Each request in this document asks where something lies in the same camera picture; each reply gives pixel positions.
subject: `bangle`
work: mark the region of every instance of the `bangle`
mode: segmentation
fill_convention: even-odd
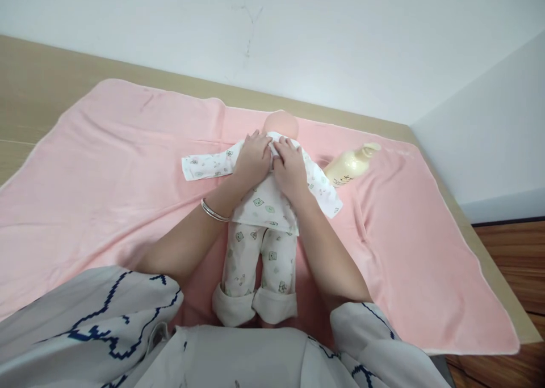
[[[215,213],[212,209],[210,209],[210,207],[206,204],[206,202],[204,202],[204,198],[201,199],[200,206],[202,206],[204,211],[208,215],[210,215],[212,218],[214,218],[215,220],[221,221],[221,222],[229,222],[230,218],[225,218],[225,217]]]

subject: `forearm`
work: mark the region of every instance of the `forearm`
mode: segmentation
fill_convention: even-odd
[[[308,264],[329,310],[347,301],[370,302],[362,274],[309,191],[292,202]]]
[[[217,214],[230,217],[247,191],[248,188],[231,175],[206,196],[206,204]],[[198,205],[153,244],[139,261],[136,271],[168,275],[182,286],[216,242],[225,225],[225,222],[212,218]]]

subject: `baby onesie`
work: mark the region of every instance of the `baby onesie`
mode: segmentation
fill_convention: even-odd
[[[278,141],[282,136],[267,134]],[[299,143],[292,140],[296,147]],[[244,141],[218,154],[190,155],[182,159],[188,181],[233,172]],[[269,144],[273,155],[278,155]],[[307,184],[329,218],[342,208],[335,188],[322,169],[303,150]],[[254,187],[233,211],[229,223],[223,278],[212,297],[214,312],[225,326],[236,327],[257,312],[270,324],[297,316],[295,255],[299,228],[290,202],[277,187],[272,172]],[[255,289],[255,267],[262,255],[261,287]]]

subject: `wooden table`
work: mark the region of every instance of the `wooden table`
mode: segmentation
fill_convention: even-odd
[[[217,97],[228,106],[272,111],[379,134],[420,146],[404,125],[298,102],[238,87],[207,82],[95,56],[0,36],[0,184],[22,165],[58,117],[98,82],[119,78],[198,98]],[[522,343],[542,341],[494,261],[431,163],[439,190],[483,274],[508,311]]]

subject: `doll arm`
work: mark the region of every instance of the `doll arm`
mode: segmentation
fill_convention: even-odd
[[[303,160],[307,170],[308,189],[318,201],[324,214],[328,218],[333,218],[342,208],[342,201],[339,199],[335,187],[331,185],[322,169],[311,160],[305,150],[303,150]]]
[[[214,178],[233,173],[243,141],[217,154],[188,155],[182,158],[183,176],[187,181]]]

